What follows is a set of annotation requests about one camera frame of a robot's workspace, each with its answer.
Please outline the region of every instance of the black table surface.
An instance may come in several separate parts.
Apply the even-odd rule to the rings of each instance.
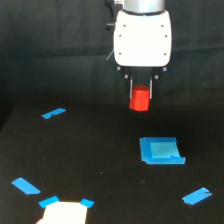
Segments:
[[[0,223],[34,224],[38,202],[93,200],[86,224],[224,223],[224,109],[18,105],[0,133]],[[185,165],[141,161],[139,138],[176,137]],[[25,195],[11,182],[39,190]],[[202,187],[212,196],[194,206],[182,197]]]

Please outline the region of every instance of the blue paper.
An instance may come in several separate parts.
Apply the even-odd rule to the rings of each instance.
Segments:
[[[32,184],[24,180],[23,178],[18,178],[12,182],[14,186],[19,188],[25,194],[39,194],[40,191],[35,188]]]
[[[46,206],[50,205],[50,204],[53,204],[55,202],[58,202],[59,199],[57,196],[54,196],[54,197],[51,197],[51,198],[48,198],[44,201],[41,201],[39,202],[39,205],[42,207],[42,208],[45,208]]]
[[[42,115],[42,117],[45,118],[45,119],[49,119],[52,115],[58,115],[58,114],[61,114],[63,112],[65,112],[65,109],[58,108],[56,110],[53,110],[49,113],[46,113],[46,114]]]
[[[87,199],[82,199],[81,205],[86,206],[87,208],[91,208],[93,206],[94,202],[87,200]]]
[[[142,161],[147,164],[185,164],[185,158],[180,157],[176,138],[140,138]]]
[[[152,158],[180,157],[176,142],[152,142],[150,146]]]
[[[186,204],[190,204],[190,205],[194,205],[197,202],[211,196],[212,194],[209,192],[209,190],[207,190],[206,188],[201,188],[185,197],[183,197],[182,199],[184,200],[184,202]]]

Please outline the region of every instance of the red cube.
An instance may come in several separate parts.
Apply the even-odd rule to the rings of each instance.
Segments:
[[[149,105],[150,88],[143,85],[133,86],[130,108],[136,111],[147,111],[149,110]]]

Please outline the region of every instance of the metal cylinder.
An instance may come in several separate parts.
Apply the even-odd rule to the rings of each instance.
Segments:
[[[123,9],[134,13],[156,13],[165,10],[165,0],[124,0]]]

